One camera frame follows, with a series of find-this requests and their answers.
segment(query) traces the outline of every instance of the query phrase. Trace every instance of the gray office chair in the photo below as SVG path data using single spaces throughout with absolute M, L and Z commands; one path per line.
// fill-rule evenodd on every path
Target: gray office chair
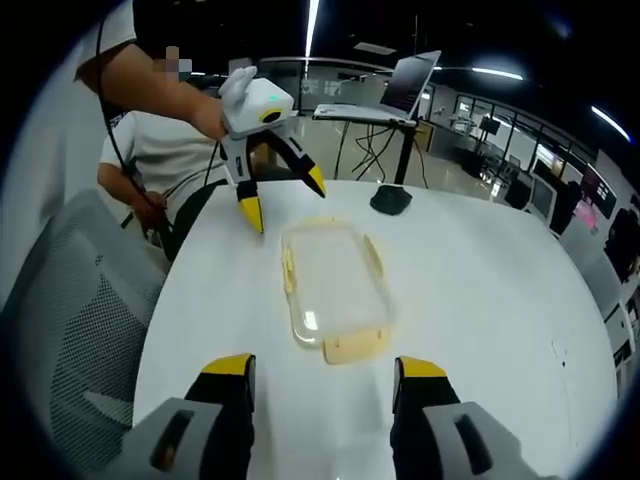
M 53 443 L 100 470 L 131 428 L 138 366 L 165 275 L 93 190 L 51 219 L 1 315 L 16 375 Z
M 622 283 L 606 253 L 600 250 L 595 261 L 582 273 L 603 319 L 607 319 L 620 301 Z

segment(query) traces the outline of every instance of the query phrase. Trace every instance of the white table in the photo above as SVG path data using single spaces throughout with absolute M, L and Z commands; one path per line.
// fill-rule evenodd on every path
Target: white table
M 444 368 L 462 401 L 476 401 L 520 439 L 538 473 L 573 471 L 615 407 L 615 370 L 587 286 L 539 220 L 412 187 L 397 217 L 369 206 L 376 184 L 327 182 L 325 200 L 301 182 L 259 188 L 263 236 L 223 187 L 186 239 L 147 335 L 135 422 L 183 397 L 213 359 L 252 352 L 250 478 L 394 478 L 393 359 L 410 355 Z M 380 253 L 399 307 L 381 356 L 330 366 L 293 338 L 281 233 L 319 216 L 351 221 Z

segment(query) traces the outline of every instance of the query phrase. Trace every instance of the ceiling light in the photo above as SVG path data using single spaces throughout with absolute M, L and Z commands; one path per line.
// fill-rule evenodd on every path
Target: ceiling light
M 472 68 L 476 73 L 488 73 L 490 75 L 498 75 L 500 77 L 513 78 L 514 80 L 524 80 L 522 75 L 518 75 L 517 73 L 509 73 L 509 72 L 501 72 L 500 70 L 490 70 L 488 68 Z
M 309 23 L 307 23 L 307 45 L 304 50 L 304 56 L 311 56 L 311 43 L 313 42 L 313 30 L 316 28 L 316 18 L 318 16 L 318 7 L 320 0 L 309 0 Z
M 611 125 L 613 128 L 615 128 L 620 135 L 622 135 L 624 138 L 627 139 L 627 142 L 631 141 L 631 138 L 629 137 L 629 134 L 627 132 L 625 132 L 622 129 L 622 127 L 620 125 L 618 125 L 609 115 L 607 115 L 602 110 L 600 110 L 600 109 L 598 109 L 596 107 L 591 107 L 591 111 L 593 113 L 595 113 L 596 115 L 598 115 L 601 119 L 603 119 L 609 125 Z

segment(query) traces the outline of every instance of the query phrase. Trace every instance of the computer screen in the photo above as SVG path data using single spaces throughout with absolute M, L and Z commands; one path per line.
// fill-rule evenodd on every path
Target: computer screen
M 399 60 L 380 103 L 413 114 L 440 52 Z
M 531 203 L 534 207 L 542 213 L 546 218 L 549 217 L 551 211 L 551 202 L 553 201 L 553 191 L 547 187 L 544 183 L 534 180 L 533 182 L 533 195 L 531 196 Z
M 584 172 L 580 187 L 605 218 L 611 218 L 617 197 L 600 174 L 589 165 Z

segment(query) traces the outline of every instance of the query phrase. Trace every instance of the laptop screen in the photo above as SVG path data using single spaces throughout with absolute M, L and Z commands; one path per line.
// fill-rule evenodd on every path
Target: laptop screen
M 408 57 L 398 61 L 380 100 L 381 104 L 397 108 L 409 115 L 413 113 L 437 61 L 437 56 L 431 58 L 428 54 L 424 57 Z

